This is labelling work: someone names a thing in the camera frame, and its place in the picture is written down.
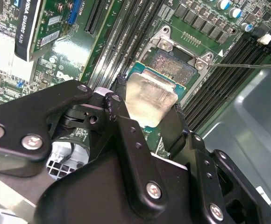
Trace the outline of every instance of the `black ram slot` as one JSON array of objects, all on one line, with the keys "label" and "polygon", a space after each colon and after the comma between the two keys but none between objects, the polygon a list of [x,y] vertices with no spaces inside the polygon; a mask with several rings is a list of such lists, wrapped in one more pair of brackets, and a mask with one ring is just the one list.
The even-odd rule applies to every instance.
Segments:
[{"label": "black ram slot", "polygon": [[88,18],[84,31],[86,31],[89,34],[94,33],[105,4],[106,4],[106,0],[96,0],[94,2],[94,5],[91,9],[91,13]]},{"label": "black ram slot", "polygon": [[[243,36],[222,63],[260,64],[268,52],[265,46],[259,46],[254,39]],[[197,132],[206,124],[225,102],[235,97],[236,90],[253,71],[247,68],[216,68],[184,109],[189,128]]]}]

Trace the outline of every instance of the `black plastic bracket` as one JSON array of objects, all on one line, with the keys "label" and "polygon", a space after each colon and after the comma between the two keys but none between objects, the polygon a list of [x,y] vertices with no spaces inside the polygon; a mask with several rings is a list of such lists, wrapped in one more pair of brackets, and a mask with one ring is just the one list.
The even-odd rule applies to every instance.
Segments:
[{"label": "black plastic bracket", "polygon": [[[87,103],[93,92],[78,81],[68,81],[0,105],[0,173],[20,177],[38,174],[51,152],[51,137],[70,106]],[[37,136],[42,145],[28,150],[22,139]]]},{"label": "black plastic bracket", "polygon": [[[165,210],[168,195],[142,130],[137,121],[129,118],[123,99],[115,93],[106,94],[105,108],[108,125],[95,149],[91,151],[91,160],[109,150],[116,150],[131,207],[145,219],[155,218]],[[149,195],[148,183],[159,187],[159,198]]]}]

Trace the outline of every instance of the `blue connector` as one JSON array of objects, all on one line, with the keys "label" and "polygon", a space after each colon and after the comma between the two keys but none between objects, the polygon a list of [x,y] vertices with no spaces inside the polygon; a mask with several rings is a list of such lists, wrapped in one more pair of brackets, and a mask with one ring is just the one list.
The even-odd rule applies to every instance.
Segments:
[{"label": "blue connector", "polygon": [[81,2],[82,2],[82,0],[75,0],[74,1],[73,8],[72,8],[72,11],[71,11],[69,19],[68,19],[68,24],[69,25],[72,25],[73,23],[75,23],[76,18],[78,16],[78,12],[79,12]]}]

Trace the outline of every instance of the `white label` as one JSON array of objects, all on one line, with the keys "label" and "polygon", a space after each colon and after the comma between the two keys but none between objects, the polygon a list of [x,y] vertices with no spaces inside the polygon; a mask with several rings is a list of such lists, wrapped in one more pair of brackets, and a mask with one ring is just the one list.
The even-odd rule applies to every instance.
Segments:
[{"label": "white label", "polygon": [[263,199],[270,205],[271,204],[271,200],[269,199],[269,197],[267,196],[267,194],[265,193],[265,191],[263,190],[263,188],[261,186],[259,186],[259,187],[256,188],[256,190],[263,197]]},{"label": "white label", "polygon": [[65,74],[64,74],[63,72],[61,72],[61,71],[57,71],[56,77],[62,78],[62,79],[65,80],[65,81],[73,80],[73,77],[71,77],[71,76],[69,76],[69,75],[65,75]]},{"label": "white label", "polygon": [[221,51],[219,52],[219,56],[221,56],[221,57],[224,56],[223,50],[221,50]]},{"label": "white label", "polygon": [[50,20],[48,21],[48,25],[50,26],[60,21],[61,21],[61,16],[58,15],[58,16],[50,18]]},{"label": "white label", "polygon": [[57,39],[59,37],[59,33],[60,33],[60,31],[58,30],[57,32],[54,32],[54,33],[46,36],[45,38],[43,38],[42,41],[41,41],[40,47],[42,47],[43,45]]}]

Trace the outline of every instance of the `ram slot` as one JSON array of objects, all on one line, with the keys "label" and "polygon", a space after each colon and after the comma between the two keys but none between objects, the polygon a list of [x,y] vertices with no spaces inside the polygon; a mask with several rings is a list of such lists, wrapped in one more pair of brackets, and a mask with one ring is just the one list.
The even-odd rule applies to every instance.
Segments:
[{"label": "ram slot", "polygon": [[[254,40],[242,37],[222,63],[260,64],[269,51]],[[230,102],[236,90],[252,74],[247,68],[216,68],[210,78],[184,109],[189,128],[198,131],[226,102]]]}]

